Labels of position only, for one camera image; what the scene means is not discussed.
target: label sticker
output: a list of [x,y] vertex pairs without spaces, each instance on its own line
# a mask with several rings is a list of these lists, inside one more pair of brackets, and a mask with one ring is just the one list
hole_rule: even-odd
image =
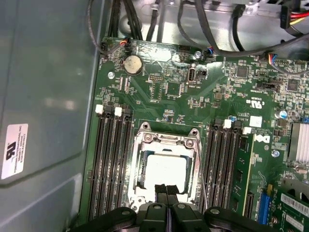
[[309,208],[301,203],[298,203],[293,198],[290,198],[284,194],[281,194],[281,201],[286,203],[288,206],[297,210],[299,213],[309,217]]
[[28,124],[12,124],[6,131],[1,180],[24,169]]
[[299,231],[304,231],[304,225],[302,225],[300,222],[296,221],[294,218],[292,218],[290,215],[286,215],[285,220],[289,222],[292,226],[297,228]]
[[257,117],[257,116],[250,116],[250,123],[249,125],[251,127],[261,127],[262,126],[262,117]]

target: black connector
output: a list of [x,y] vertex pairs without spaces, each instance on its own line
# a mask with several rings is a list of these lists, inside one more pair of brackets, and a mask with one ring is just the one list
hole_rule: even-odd
[[291,21],[291,9],[289,6],[282,5],[280,15],[280,27],[282,29],[288,29]]
[[240,18],[246,9],[246,5],[237,5],[232,13],[232,18]]

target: aluminum heatsink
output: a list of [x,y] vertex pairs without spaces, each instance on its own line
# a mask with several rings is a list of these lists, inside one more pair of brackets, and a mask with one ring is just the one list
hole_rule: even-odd
[[300,163],[309,162],[309,124],[293,124],[289,159]]

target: wire bundle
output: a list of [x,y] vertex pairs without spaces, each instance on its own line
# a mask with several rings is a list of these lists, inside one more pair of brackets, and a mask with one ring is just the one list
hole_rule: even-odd
[[123,0],[123,3],[125,5],[126,14],[129,21],[129,26],[131,29],[133,39],[143,40],[140,28],[140,21],[139,18],[137,17],[137,13],[134,8],[132,0]]

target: green circuit board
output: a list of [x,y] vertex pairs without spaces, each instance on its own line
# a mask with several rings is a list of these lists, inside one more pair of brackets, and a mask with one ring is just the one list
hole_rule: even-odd
[[[120,41],[104,39],[106,49]],[[198,58],[194,56],[196,51],[201,52]],[[124,69],[124,60],[130,55],[142,60],[142,70],[137,75],[130,75]],[[195,77],[188,80],[192,64]],[[307,63],[302,61],[277,60],[277,65],[291,72],[307,68]],[[120,47],[108,58],[102,57],[98,64],[79,223],[94,218],[91,211],[94,211],[92,191],[96,182],[94,169],[100,130],[100,117],[95,112],[98,106],[102,105],[104,110],[106,106],[129,109],[130,124],[125,130],[126,159],[108,161],[106,158],[105,166],[101,167],[105,174],[100,181],[109,179],[109,184],[113,184],[110,190],[104,189],[106,197],[101,196],[110,206],[95,209],[94,215],[120,205],[130,206],[126,194],[130,157],[134,136],[142,122],[148,122],[153,131],[171,134],[187,135],[192,128],[198,129],[205,162],[210,125],[215,119],[232,118],[241,123],[239,137],[244,142],[239,143],[242,149],[235,158],[228,207],[258,220],[261,193],[271,192],[268,185],[279,188],[283,178],[307,179],[306,174],[289,167],[288,150],[293,122],[302,122],[309,116],[308,96],[309,78],[278,73],[254,56],[226,58],[193,47],[143,41]],[[287,112],[286,120],[278,119],[278,112],[282,110]],[[278,157],[272,155],[274,150],[279,151]],[[120,162],[125,164],[112,173],[113,163],[118,167]],[[200,184],[196,202],[199,206]],[[248,194],[249,213],[245,209]]]

